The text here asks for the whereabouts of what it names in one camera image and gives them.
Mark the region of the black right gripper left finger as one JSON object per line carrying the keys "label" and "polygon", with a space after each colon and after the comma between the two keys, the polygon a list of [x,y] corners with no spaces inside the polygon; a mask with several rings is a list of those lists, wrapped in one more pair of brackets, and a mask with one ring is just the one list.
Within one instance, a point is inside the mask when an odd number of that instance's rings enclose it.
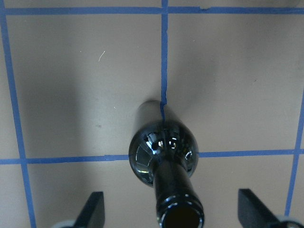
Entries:
{"label": "black right gripper left finger", "polygon": [[103,228],[104,225],[104,193],[102,191],[92,192],[72,227]]}

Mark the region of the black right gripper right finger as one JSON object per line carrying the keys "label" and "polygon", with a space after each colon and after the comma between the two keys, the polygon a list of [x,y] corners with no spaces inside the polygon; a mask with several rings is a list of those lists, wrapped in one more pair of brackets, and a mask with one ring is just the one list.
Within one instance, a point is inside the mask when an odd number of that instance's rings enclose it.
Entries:
{"label": "black right gripper right finger", "polygon": [[250,189],[238,190],[237,217],[243,228],[278,228],[279,219]]}

